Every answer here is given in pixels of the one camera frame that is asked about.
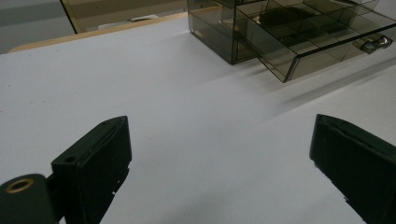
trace storage box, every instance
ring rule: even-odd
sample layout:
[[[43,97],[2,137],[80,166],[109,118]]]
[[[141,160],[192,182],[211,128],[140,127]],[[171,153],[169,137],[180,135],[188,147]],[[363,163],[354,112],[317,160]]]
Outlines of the storage box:
[[[189,0],[191,32],[229,63],[257,57],[282,82],[385,49],[379,0]]]

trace transparent drawer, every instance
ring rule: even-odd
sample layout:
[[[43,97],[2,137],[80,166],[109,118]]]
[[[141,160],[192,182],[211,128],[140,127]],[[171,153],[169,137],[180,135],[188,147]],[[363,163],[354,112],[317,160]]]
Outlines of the transparent drawer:
[[[235,5],[233,37],[282,82],[392,43],[379,0],[266,0]]]

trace black plastic part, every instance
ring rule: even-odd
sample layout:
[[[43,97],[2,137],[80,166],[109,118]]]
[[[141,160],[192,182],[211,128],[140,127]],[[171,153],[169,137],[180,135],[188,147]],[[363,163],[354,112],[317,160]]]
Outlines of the black plastic part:
[[[1,224],[57,222],[43,175],[23,175],[0,186]]]
[[[102,122],[56,158],[52,170],[62,187],[66,222],[99,223],[131,160],[127,117]]]
[[[341,119],[318,115],[310,158],[367,223],[396,223],[396,147]]]

